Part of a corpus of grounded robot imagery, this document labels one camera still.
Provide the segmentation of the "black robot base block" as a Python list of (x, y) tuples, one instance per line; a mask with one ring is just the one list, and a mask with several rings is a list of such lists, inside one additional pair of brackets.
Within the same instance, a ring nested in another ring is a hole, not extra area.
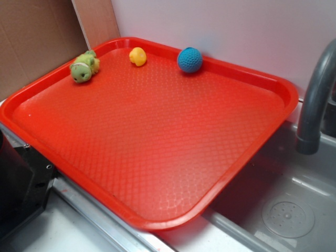
[(54, 175), (41, 153), (13, 147), (1, 132), (1, 241), (45, 210)]

